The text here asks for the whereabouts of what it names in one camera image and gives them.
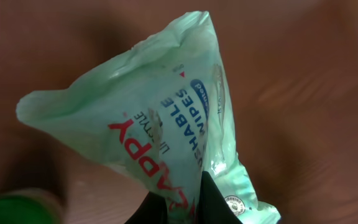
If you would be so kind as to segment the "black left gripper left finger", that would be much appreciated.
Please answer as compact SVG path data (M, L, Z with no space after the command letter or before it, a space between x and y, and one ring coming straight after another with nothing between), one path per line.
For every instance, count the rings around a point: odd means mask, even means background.
M125 224L167 224L165 199L149 192L139 208Z

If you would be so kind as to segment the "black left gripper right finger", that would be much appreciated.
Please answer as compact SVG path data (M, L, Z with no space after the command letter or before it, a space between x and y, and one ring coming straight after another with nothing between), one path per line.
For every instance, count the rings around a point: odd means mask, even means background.
M206 171L201 176L198 224L242 224L231 211L213 178Z

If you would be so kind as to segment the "green flushable wipes packet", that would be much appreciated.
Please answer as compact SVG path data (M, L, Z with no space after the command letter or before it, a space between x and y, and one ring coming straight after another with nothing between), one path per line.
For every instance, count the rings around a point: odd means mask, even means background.
M20 122L165 199L167 223L198 223L206 171L241 223L276 223L239 161L231 97L207 11L188 12L67 89L33 91Z

